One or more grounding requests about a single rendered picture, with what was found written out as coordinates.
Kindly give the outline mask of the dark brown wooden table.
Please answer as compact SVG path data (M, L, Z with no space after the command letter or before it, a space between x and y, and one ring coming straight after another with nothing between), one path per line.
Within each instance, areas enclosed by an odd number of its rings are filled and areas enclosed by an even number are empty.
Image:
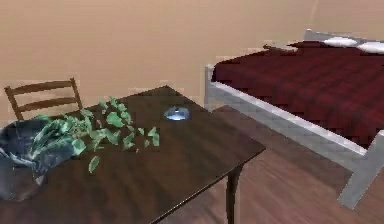
M70 159L32 198L0 201L0 224L157 224L221 179L234 224L239 175L263 145L168 86L122 101L137 126L157 128L160 145L133 151L106 144L94 172L91 154ZM174 106L187 108L189 118L166 119Z

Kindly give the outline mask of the green leafy house plant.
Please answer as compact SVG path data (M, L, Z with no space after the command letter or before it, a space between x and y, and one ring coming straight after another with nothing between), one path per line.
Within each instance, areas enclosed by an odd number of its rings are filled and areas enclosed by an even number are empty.
M86 150L103 149L103 140L112 145L122 144L124 150L135 146L134 139L138 134L144 137L144 147L160 145L160 135L153 127L146 132L141 127L133 126L133 119L127 107L111 97L109 102L100 101L103 120L94 112L81 109L82 118L64 115L51 119L39 115L35 120L44 121L44 127L35 136L29 153L35 173L45 174L50 168L63 162L65 158L79 156Z

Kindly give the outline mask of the grey bed with red blanket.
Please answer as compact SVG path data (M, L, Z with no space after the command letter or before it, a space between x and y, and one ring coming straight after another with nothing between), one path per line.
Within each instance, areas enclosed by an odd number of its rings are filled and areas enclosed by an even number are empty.
M356 40L353 47L324 43ZM382 42L306 30L301 41L208 65L206 102L218 100L352 175L338 200L354 208L384 168L384 54L358 45Z

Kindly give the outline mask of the brown wooden chair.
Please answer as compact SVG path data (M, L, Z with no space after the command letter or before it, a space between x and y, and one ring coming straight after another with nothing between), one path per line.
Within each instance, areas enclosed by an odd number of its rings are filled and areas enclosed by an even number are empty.
M71 87L74 92L73 97L61 97L43 101L36 101L28 104L19 106L16 100L17 95L42 92L54 89L62 89ZM28 111L46 109L55 106L67 105L67 104L77 104L79 109L83 108L83 104L80 98L78 87L74 78L69 80L60 80L60 81L48 81L44 83L37 84L28 84L16 88L6 86L4 91L7 95L7 98L12 106L14 114L18 120L23 120L23 113Z

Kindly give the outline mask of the white pillow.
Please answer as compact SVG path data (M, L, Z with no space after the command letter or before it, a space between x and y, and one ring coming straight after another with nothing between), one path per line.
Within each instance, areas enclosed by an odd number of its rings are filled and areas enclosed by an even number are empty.
M324 43L334 47L353 47L358 44L356 40L346 37L331 37L324 40Z
M361 51L373 54L384 54L384 43L382 42L366 42L357 46Z

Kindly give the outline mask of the dark blue-grey plant pot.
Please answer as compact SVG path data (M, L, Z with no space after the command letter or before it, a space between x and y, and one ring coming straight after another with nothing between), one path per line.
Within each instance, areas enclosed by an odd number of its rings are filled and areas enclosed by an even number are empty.
M15 121L0 130L0 200L23 201L43 185L45 174L74 155L72 139L56 128L41 135L45 119Z

